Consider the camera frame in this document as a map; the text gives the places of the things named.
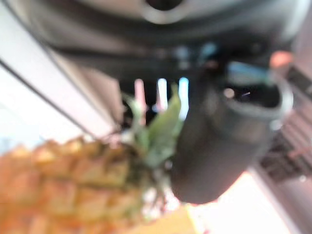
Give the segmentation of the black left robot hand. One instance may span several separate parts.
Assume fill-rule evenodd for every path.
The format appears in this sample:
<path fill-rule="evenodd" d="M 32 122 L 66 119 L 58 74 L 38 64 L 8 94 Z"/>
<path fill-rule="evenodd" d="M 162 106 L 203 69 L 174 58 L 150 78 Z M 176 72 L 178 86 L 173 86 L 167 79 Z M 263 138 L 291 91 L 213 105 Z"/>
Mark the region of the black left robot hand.
<path fill-rule="evenodd" d="M 289 49 L 308 0 L 9 0 L 46 48 L 131 82 L 187 77 L 190 108 L 174 152 L 183 201 L 218 198 L 265 154 L 293 107 L 269 71 Z"/>

